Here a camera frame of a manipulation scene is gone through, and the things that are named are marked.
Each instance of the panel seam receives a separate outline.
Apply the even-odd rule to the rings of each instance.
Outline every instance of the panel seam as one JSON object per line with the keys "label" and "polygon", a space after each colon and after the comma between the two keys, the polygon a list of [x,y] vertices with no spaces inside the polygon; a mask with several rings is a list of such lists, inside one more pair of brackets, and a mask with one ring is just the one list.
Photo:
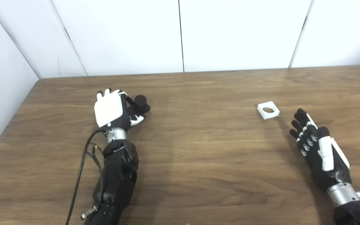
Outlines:
{"label": "panel seam", "polygon": [[54,11],[54,14],[55,14],[56,19],[58,20],[58,23],[60,24],[62,30],[64,31],[64,35],[65,35],[65,37],[67,38],[67,40],[68,40],[68,42],[69,42],[69,44],[70,44],[70,47],[72,47],[72,50],[74,51],[77,59],[79,60],[81,66],[82,66],[82,68],[83,68],[84,73],[86,74],[86,76],[88,76],[88,73],[87,73],[86,68],[84,67],[83,61],[81,61],[81,58],[80,58],[80,56],[79,56],[79,54],[78,54],[78,52],[77,52],[77,49],[76,49],[76,47],[74,46],[73,41],[72,41],[72,39],[70,38],[68,31],[66,30],[65,24],[63,23],[62,18],[60,17],[59,12],[58,12],[58,10],[56,9],[56,6],[55,6],[53,0],[49,0],[49,2],[50,2],[50,4],[51,4],[51,6],[52,6],[52,10]]}
{"label": "panel seam", "polygon": [[23,54],[23,51],[20,48],[20,45],[17,43],[16,39],[12,36],[12,34],[9,33],[9,31],[6,29],[6,27],[4,26],[4,24],[2,23],[2,21],[0,20],[0,25],[2,26],[2,28],[4,29],[4,31],[6,32],[6,34],[8,35],[8,37],[11,39],[11,41],[13,42],[13,44],[16,46],[17,50],[19,50],[20,54],[22,55],[22,57],[24,58],[24,60],[26,61],[26,63],[29,65],[29,67],[31,68],[31,70],[33,70],[34,74],[37,76],[37,78],[40,80],[41,76],[38,73],[38,71],[36,69],[34,69],[34,67],[30,64],[29,60],[27,60],[27,57]]}
{"label": "panel seam", "polygon": [[181,31],[181,14],[180,14],[180,0],[177,0],[179,6],[179,22],[180,22],[180,40],[181,40],[181,57],[183,61],[183,73],[184,73],[184,52],[183,52],[183,33]]}
{"label": "panel seam", "polygon": [[292,53],[290,64],[288,65],[288,68],[293,67],[295,56],[296,56],[297,51],[298,51],[298,49],[300,47],[300,43],[301,43],[302,37],[304,35],[305,29],[306,29],[306,24],[308,24],[309,17],[310,17],[312,8],[313,8],[314,1],[315,0],[311,0],[311,2],[310,2],[309,8],[308,8],[306,16],[305,16],[304,24],[302,25],[300,35],[298,37],[297,43],[295,44],[294,52]]}

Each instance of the white square block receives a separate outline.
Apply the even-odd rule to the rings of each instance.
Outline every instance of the white square block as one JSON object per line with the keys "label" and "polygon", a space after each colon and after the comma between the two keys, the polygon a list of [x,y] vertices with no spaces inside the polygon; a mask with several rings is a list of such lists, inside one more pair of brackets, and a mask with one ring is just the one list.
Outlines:
{"label": "white square block", "polygon": [[[265,112],[263,111],[263,108],[271,108],[273,112]],[[257,110],[259,111],[263,119],[277,117],[280,114],[279,109],[276,107],[273,101],[258,104]]]}

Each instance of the wooden table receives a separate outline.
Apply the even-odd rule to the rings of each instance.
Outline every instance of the wooden table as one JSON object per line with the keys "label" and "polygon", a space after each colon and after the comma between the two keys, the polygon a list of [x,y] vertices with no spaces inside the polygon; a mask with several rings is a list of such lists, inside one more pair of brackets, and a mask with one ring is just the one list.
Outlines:
{"label": "wooden table", "polygon": [[[127,135],[140,168],[123,225],[333,224],[288,134],[300,107],[329,128],[360,190],[360,66],[43,79],[0,137],[0,225],[64,224],[107,87],[152,108]],[[280,116],[264,121],[267,101]],[[71,224],[83,224],[97,179],[87,158]]]}

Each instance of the robotic arm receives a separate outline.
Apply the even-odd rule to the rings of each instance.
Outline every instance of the robotic arm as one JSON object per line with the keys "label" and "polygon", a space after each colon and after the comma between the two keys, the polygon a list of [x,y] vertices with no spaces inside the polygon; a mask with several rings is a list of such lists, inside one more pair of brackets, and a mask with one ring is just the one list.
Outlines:
{"label": "robotic arm", "polygon": [[360,225],[360,191],[352,187],[350,164],[326,127],[315,125],[301,108],[294,114],[290,134],[311,169],[314,183],[329,194],[337,225]]}
{"label": "robotic arm", "polygon": [[[137,180],[138,155],[136,146],[127,141],[126,133],[132,127],[145,118],[145,113],[150,110],[147,99],[143,95],[137,95],[133,100],[121,90],[111,91],[106,89],[97,93],[97,101],[94,106],[95,117],[99,130],[89,138],[82,164],[79,170],[81,175],[85,155],[90,155],[100,170],[100,178],[93,192],[94,203],[90,210],[83,213],[81,218],[84,225],[117,225],[123,210],[129,205]],[[102,151],[104,156],[104,168],[102,169],[93,153],[87,152],[87,146],[91,138],[97,132],[104,132],[108,145]],[[74,198],[78,186],[77,177]],[[74,199],[66,221],[68,224],[74,205]]]}

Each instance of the silver metal cylinder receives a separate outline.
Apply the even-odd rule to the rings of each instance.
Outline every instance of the silver metal cylinder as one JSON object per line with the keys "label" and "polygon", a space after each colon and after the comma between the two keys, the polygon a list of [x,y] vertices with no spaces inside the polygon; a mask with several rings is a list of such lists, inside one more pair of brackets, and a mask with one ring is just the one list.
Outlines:
{"label": "silver metal cylinder", "polygon": [[113,140],[127,139],[126,131],[122,128],[113,128],[107,131],[106,133],[107,142],[111,142]]}
{"label": "silver metal cylinder", "polygon": [[359,201],[354,188],[350,183],[339,183],[327,189],[331,200],[335,206],[344,205],[351,201]]}

